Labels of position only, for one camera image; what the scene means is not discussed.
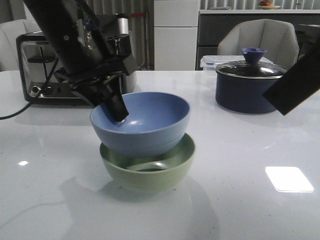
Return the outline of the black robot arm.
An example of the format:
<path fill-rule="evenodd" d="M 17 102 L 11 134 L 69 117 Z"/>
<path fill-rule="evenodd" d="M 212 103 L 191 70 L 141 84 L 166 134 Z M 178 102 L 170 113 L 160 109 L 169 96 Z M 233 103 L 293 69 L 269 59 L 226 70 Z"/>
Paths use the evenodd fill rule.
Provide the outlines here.
<path fill-rule="evenodd" d="M 114 121 L 129 112 L 120 78 L 138 69 L 129 33 L 120 33 L 119 16 L 100 20 L 83 0 L 26 0 L 25 6 L 54 49 L 62 68 L 54 75 L 87 104 L 104 104 Z"/>

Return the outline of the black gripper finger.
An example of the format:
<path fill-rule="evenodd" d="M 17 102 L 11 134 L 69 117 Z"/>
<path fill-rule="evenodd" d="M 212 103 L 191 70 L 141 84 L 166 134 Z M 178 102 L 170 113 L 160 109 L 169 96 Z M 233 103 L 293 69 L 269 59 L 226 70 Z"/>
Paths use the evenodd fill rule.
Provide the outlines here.
<path fill-rule="evenodd" d="M 263 97 L 286 115 L 320 89 L 320 46 L 314 45 Z"/>

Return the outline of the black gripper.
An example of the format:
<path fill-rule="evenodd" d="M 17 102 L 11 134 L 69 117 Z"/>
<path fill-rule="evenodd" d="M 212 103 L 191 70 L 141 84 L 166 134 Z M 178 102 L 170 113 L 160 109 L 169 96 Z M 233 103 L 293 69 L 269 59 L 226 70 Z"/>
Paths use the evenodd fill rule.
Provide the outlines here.
<path fill-rule="evenodd" d="M 125 14 L 113 16 L 99 15 L 99 32 L 105 44 L 114 52 L 103 62 L 74 74 L 65 67 L 55 71 L 56 79 L 68 84 L 70 93 L 75 97 L 66 101 L 70 105 L 100 105 L 104 103 L 113 119 L 122 122 L 129 112 L 122 95 L 133 92 L 138 69 L 133 54 L 132 36 L 128 17 Z"/>

